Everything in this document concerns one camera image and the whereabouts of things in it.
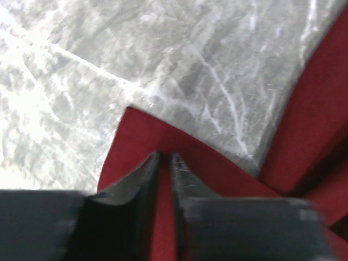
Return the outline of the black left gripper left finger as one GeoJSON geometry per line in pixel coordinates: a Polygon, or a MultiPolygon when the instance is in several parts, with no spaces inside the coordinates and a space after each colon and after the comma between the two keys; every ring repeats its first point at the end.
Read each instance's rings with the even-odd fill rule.
{"type": "Polygon", "coordinates": [[[160,154],[93,195],[2,190],[1,260],[149,260],[160,154]]]}

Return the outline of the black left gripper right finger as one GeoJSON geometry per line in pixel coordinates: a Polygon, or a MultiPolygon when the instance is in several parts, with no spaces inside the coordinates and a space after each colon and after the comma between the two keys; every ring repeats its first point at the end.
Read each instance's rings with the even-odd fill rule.
{"type": "Polygon", "coordinates": [[[178,260],[347,260],[306,200],[222,196],[177,153],[170,174],[178,260]]]}

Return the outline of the dark red t-shirt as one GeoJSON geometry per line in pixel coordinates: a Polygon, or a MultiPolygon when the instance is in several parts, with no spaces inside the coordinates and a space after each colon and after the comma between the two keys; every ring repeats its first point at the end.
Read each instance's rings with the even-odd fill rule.
{"type": "Polygon", "coordinates": [[[182,153],[193,172],[224,195],[310,200],[324,216],[334,249],[347,260],[347,10],[294,87],[257,178],[191,135],[128,107],[98,188],[123,177],[155,148],[182,153]]]}

